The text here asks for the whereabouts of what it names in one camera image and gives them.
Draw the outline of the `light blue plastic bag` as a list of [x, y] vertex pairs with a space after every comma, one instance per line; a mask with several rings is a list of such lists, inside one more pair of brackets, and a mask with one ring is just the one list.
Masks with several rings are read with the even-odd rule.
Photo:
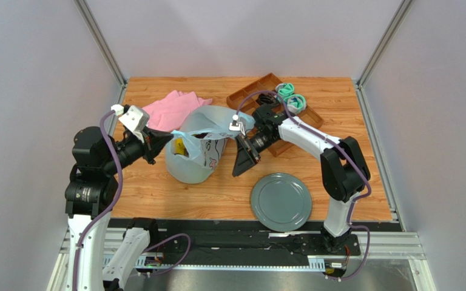
[[[216, 105], [194, 110], [179, 130], [172, 131], [174, 137], [165, 146], [167, 171], [186, 184], [199, 184], [208, 179], [215, 172], [228, 141], [240, 134], [229, 131], [235, 114], [233, 109]], [[177, 138], [183, 138], [189, 156], [173, 154]]]

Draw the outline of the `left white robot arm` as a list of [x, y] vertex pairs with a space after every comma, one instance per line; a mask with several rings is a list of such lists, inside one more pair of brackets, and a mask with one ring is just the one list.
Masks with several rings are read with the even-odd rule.
[[123, 290], [140, 254], [158, 239], [155, 219], [134, 218], [112, 259], [104, 263], [104, 242], [110, 211], [123, 188], [122, 170], [144, 158], [149, 164], [173, 138], [145, 128], [141, 142], [130, 131], [114, 139], [99, 127], [87, 127], [74, 137], [75, 158], [65, 191], [70, 247], [66, 290]]

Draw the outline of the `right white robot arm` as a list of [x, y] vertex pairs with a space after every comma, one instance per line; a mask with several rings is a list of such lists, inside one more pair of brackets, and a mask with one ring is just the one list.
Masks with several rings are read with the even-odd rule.
[[317, 130], [297, 115], [285, 110], [275, 113], [267, 105], [253, 113], [255, 135], [246, 136], [245, 119], [235, 112], [229, 129], [235, 137], [237, 155], [232, 171], [240, 176], [260, 162], [260, 154], [277, 141], [294, 144], [321, 164], [323, 187], [330, 196], [328, 214], [322, 233], [331, 244], [339, 244], [351, 231], [354, 203], [369, 189], [371, 178], [359, 143], [353, 137], [343, 139]]

